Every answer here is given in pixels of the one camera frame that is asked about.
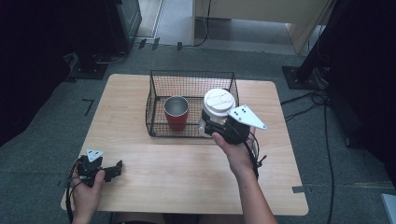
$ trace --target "white bracket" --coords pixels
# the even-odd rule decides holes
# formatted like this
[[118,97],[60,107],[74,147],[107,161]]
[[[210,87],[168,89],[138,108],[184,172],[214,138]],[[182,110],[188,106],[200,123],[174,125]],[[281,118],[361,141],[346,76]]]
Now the white bracket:
[[96,151],[89,148],[85,151],[87,152],[88,161],[90,162],[96,161],[99,157],[105,154],[103,151]]
[[267,126],[253,113],[253,111],[251,111],[247,105],[241,105],[237,108],[231,109],[227,112],[227,114],[239,123],[263,130],[267,129]]

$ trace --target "human arm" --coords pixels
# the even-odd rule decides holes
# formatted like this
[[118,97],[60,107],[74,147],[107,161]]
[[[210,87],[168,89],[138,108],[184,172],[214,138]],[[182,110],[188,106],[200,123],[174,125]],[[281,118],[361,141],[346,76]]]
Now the human arm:
[[245,223],[277,223],[253,171],[245,145],[229,145],[218,133],[212,134],[216,144],[227,155],[230,168],[238,183]]
[[105,182],[105,171],[101,170],[96,174],[92,188],[84,183],[80,183],[78,178],[73,179],[73,201],[75,206],[75,215],[73,224],[87,224],[91,222],[93,214],[99,206],[102,185]]

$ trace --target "human hand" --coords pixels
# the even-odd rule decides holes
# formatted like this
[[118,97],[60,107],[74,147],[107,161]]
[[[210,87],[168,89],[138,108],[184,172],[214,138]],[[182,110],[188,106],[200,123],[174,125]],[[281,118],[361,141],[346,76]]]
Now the human hand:
[[[76,170],[73,173],[73,177],[78,177]],[[102,185],[105,182],[105,171],[101,170],[96,174],[92,188],[80,183],[80,181],[78,178],[74,178],[72,182],[72,187],[75,187],[73,190],[74,224],[91,222],[93,214],[99,206]]]
[[[250,128],[251,133],[255,133],[255,128]],[[230,168],[236,177],[243,175],[245,172],[253,172],[253,164],[249,157],[247,148],[243,143],[239,145],[230,145],[219,133],[212,134],[213,140],[216,144],[224,151],[227,155],[228,162],[230,163]],[[247,144],[250,148],[253,148],[252,134],[249,135]]]

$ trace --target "gray carpet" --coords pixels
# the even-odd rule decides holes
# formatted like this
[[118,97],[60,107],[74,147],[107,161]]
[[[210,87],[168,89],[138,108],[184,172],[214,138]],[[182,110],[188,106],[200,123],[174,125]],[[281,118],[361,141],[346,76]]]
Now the gray carpet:
[[[28,129],[0,148],[0,223],[68,223],[61,208],[63,180],[81,150],[106,81],[111,74],[148,75],[151,69],[233,71],[237,79],[269,80],[281,101],[309,91],[289,90],[282,65],[299,66],[304,57],[257,52],[159,46],[133,48],[111,64],[103,80],[62,83]],[[89,102],[91,111],[85,116]],[[283,106],[284,115],[307,109],[309,98]],[[345,135],[327,109],[329,145],[335,179],[332,223],[388,223],[380,193],[396,194],[383,164],[370,152],[345,146]],[[317,107],[287,123],[309,212],[304,217],[276,217],[280,223],[326,223],[331,175],[324,131],[324,108]],[[98,212],[92,223],[107,223]]]

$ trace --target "wrist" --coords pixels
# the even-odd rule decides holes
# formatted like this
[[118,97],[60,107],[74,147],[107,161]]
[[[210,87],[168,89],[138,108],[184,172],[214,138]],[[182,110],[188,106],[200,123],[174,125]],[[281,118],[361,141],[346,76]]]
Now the wrist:
[[246,181],[250,179],[257,180],[256,175],[252,169],[243,169],[233,173],[235,175],[236,180],[239,181]]

